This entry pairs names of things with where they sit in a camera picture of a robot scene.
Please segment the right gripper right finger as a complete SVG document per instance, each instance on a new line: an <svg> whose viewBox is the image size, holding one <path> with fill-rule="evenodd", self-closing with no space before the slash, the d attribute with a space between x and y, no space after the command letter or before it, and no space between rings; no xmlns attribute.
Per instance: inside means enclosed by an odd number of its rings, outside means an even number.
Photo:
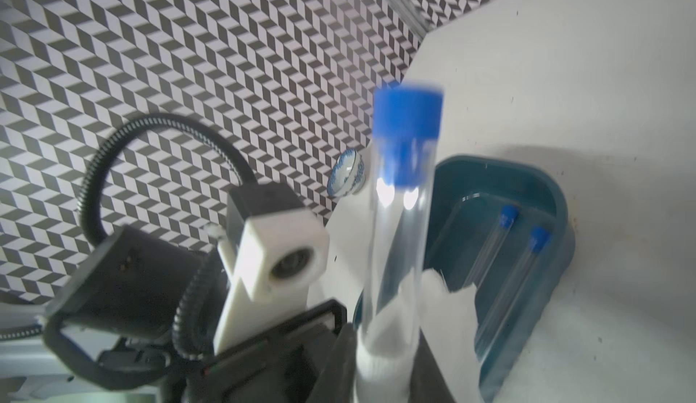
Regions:
<svg viewBox="0 0 696 403"><path fill-rule="evenodd" d="M454 401L427 342L420 343L415 357L415 401L423 403Z"/></svg>

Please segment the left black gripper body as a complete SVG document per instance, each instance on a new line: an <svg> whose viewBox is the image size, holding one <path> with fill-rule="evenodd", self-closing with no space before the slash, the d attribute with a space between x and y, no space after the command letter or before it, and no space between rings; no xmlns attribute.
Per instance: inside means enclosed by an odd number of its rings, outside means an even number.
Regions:
<svg viewBox="0 0 696 403"><path fill-rule="evenodd" d="M186 402L305 402L347 310L329 300L225 350L187 377Z"/></svg>

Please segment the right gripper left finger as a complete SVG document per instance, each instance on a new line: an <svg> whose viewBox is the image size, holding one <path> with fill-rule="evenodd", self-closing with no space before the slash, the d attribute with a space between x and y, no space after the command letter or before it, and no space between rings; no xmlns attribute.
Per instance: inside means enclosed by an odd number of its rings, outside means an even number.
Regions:
<svg viewBox="0 0 696 403"><path fill-rule="evenodd" d="M355 354L356 330L353 326L344 326L333 345L326 366L308 397L308 403L353 401Z"/></svg>

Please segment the white gauze cloth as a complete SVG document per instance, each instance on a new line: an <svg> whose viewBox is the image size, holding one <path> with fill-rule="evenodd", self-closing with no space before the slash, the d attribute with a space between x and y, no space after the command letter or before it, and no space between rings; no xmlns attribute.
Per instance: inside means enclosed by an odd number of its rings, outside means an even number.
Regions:
<svg viewBox="0 0 696 403"><path fill-rule="evenodd" d="M418 349L429 348L451 397L482 402L480 361L475 352L478 286L452 292L431 269L420 277L419 297L398 296L358 330L355 400L413 402Z"/></svg>

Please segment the blue capped test tube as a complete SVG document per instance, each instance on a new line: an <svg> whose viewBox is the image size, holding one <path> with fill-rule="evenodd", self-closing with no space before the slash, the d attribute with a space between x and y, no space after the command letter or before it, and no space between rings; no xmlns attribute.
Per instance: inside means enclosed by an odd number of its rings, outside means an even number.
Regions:
<svg viewBox="0 0 696 403"><path fill-rule="evenodd" d="M431 212L444 94L400 85L374 94L368 274L362 346L404 358L419 340L418 297Z"/></svg>
<svg viewBox="0 0 696 403"><path fill-rule="evenodd" d="M491 265L498 256L517 218L518 207L505 205L501 208L496 223L494 223L488 237L480 248L467 279L464 281L465 286L475 285L477 288L482 286Z"/></svg>
<svg viewBox="0 0 696 403"><path fill-rule="evenodd" d="M485 320L482 321L475 340L475 350L479 359L485 359L508 318L511 308L518 297L519 290L525 283L532 264L546 245L550 233L542 226L535 227L529 236L524 251L515 261L507 280L491 304Z"/></svg>

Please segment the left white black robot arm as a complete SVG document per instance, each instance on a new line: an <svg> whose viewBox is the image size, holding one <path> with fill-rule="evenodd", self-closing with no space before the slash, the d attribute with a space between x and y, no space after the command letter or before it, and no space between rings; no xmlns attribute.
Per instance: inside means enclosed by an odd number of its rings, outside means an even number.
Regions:
<svg viewBox="0 0 696 403"><path fill-rule="evenodd" d="M308 308L328 236L221 238L199 257L130 227L100 244L47 305L7 305L2 341L38 338L76 384L156 388L166 402L319 400L351 329Z"/></svg>

